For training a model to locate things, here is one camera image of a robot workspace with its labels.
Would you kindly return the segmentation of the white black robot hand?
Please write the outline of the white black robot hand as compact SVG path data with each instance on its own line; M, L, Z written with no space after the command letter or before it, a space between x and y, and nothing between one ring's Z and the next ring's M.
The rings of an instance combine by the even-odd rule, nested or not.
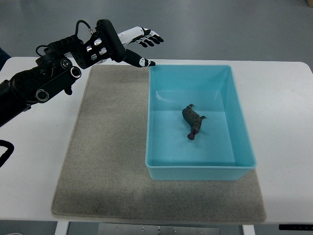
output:
M159 45L164 40L149 28L135 26L121 33L116 33L109 20L99 20L95 32L84 45L82 68L88 68L102 60L111 59L118 63L125 62L134 67L151 67L155 62L148 60L127 49L131 43L137 43L144 48Z

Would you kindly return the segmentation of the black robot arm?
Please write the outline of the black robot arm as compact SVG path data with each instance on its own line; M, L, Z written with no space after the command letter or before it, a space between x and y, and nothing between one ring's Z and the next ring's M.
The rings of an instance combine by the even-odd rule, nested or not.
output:
M55 95L64 91L71 95L71 86L81 77L81 70L74 66L65 54L76 51L83 45L78 38L79 24L85 24L90 33L90 25L79 20L75 26L75 34L44 47L45 54L36 60L37 66L15 74L11 79L0 83L0 125L27 111L32 105L45 103Z

